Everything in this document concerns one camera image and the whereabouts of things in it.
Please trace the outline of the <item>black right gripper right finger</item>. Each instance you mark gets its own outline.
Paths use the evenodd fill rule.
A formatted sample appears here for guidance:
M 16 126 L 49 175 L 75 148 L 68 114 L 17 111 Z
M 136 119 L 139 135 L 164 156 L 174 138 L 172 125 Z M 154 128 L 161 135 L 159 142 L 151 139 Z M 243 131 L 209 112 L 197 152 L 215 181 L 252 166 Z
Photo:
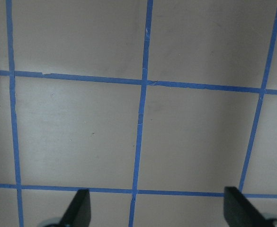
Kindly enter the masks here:
M 230 227 L 277 227 L 276 218 L 265 218 L 236 187 L 225 187 L 223 216 Z

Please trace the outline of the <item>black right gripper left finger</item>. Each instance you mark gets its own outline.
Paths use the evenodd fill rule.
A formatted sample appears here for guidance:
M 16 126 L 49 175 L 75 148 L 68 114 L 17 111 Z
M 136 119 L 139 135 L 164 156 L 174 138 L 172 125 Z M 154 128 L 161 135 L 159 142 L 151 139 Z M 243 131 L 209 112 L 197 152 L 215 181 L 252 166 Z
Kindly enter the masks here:
M 88 227 L 91 222 L 89 189 L 80 189 L 61 218 L 59 227 Z

